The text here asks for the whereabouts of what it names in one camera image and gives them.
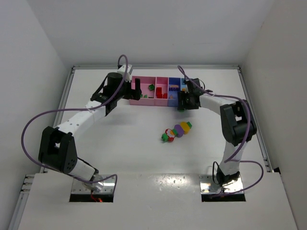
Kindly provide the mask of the red lego brick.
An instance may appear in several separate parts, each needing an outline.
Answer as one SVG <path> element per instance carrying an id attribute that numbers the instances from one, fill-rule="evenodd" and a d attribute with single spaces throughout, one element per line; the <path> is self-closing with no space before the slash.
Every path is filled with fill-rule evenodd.
<path id="1" fill-rule="evenodd" d="M 167 99 L 167 93 L 163 92 L 162 87 L 156 88 L 156 98 L 157 99 Z"/>

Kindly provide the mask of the green lego brick bottom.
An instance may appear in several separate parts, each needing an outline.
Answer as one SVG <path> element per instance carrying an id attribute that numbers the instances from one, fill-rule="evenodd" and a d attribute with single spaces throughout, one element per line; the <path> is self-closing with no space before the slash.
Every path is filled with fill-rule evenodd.
<path id="1" fill-rule="evenodd" d="M 163 142 L 168 142 L 168 138 L 169 138 L 169 136 L 168 136 L 166 133 L 164 133 L 164 134 L 161 136 L 161 139 L 162 139 Z"/>

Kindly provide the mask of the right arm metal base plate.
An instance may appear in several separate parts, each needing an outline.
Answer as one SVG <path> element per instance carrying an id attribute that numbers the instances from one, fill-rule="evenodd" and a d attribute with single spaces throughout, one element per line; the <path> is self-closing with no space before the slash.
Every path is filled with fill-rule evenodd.
<path id="1" fill-rule="evenodd" d="M 202 195 L 226 195 L 244 193 L 241 176 L 239 176 L 237 180 L 231 180 L 230 182 L 224 183 L 222 186 L 213 182 L 212 175 L 200 175 L 199 180 Z"/>

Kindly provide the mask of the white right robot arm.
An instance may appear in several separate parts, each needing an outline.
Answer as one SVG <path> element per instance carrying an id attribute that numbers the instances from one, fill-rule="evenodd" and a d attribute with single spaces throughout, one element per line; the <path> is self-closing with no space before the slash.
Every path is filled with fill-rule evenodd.
<path id="1" fill-rule="evenodd" d="M 199 79 L 184 79 L 187 91 L 178 93 L 178 110 L 209 109 L 220 116 L 225 149 L 216 172 L 222 186 L 239 177 L 239 164 L 246 144 L 257 133 L 248 102 L 234 96 L 218 96 L 204 90 Z"/>

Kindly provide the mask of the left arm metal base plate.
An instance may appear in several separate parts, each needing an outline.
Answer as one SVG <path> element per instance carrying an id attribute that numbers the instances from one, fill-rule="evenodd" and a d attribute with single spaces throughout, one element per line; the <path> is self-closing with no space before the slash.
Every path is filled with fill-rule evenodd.
<path id="1" fill-rule="evenodd" d="M 112 194 L 117 184 L 117 175 L 96 175 L 93 181 L 100 181 L 89 184 L 76 179 L 73 180 L 71 194 L 89 195 L 91 192 L 99 195 Z"/>

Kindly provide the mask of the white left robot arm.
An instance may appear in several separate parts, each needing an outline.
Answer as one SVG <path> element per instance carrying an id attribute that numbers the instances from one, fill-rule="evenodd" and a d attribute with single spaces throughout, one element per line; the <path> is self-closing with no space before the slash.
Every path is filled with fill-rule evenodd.
<path id="1" fill-rule="evenodd" d="M 86 106 L 57 127 L 46 127 L 42 133 L 38 159 L 47 167 L 86 183 L 97 179 L 99 171 L 78 158 L 76 140 L 102 117 L 107 116 L 120 99 L 140 100 L 141 80 L 134 83 L 123 79 L 123 74 L 107 74 Z"/>

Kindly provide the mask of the white flower lego piece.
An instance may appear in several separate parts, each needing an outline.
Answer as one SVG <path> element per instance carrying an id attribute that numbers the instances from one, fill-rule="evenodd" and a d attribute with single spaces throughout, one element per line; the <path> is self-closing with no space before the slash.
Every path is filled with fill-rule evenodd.
<path id="1" fill-rule="evenodd" d="M 174 138 L 175 137 L 175 134 L 174 134 L 173 130 L 171 130 L 169 128 L 165 130 L 165 133 L 167 134 L 167 136 L 169 138 Z"/>

